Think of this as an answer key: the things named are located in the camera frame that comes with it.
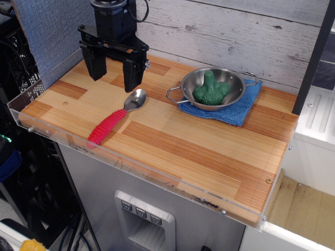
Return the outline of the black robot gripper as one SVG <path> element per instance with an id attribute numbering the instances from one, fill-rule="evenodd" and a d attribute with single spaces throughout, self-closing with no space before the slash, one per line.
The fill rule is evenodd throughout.
<path id="1" fill-rule="evenodd" d="M 150 67 L 147 59 L 149 46 L 137 36 L 136 1 L 90 1 L 95 25 L 79 25 L 80 47 L 90 77 L 97 81 L 107 73 L 106 58 L 123 62 L 125 92 L 133 91 L 142 83 L 144 70 Z"/>

